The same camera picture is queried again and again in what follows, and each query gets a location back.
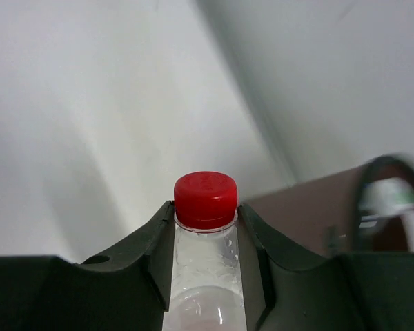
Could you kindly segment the red-label clear water bottle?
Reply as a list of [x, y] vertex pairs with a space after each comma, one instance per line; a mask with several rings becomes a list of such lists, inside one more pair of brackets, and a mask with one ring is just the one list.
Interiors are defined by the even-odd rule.
[[164, 330], [245, 330], [239, 262], [238, 189], [213, 171], [192, 172], [174, 186], [175, 242]]

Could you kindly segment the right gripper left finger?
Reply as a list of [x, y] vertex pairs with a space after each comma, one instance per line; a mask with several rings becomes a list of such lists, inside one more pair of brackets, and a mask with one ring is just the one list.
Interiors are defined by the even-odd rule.
[[0, 257], [0, 330], [160, 330], [170, 302], [171, 201], [91, 256]]

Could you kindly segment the green-label clear water bottle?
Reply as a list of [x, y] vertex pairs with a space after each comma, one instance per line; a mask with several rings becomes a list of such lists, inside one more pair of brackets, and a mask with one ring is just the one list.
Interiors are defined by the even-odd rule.
[[360, 206], [359, 237], [368, 248], [414, 253], [414, 188], [388, 178], [366, 188]]

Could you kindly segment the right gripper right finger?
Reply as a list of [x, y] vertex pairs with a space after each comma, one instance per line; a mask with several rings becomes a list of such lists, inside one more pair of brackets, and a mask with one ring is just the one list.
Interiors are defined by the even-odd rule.
[[321, 257], [238, 209], [249, 330], [414, 330], [414, 254]]

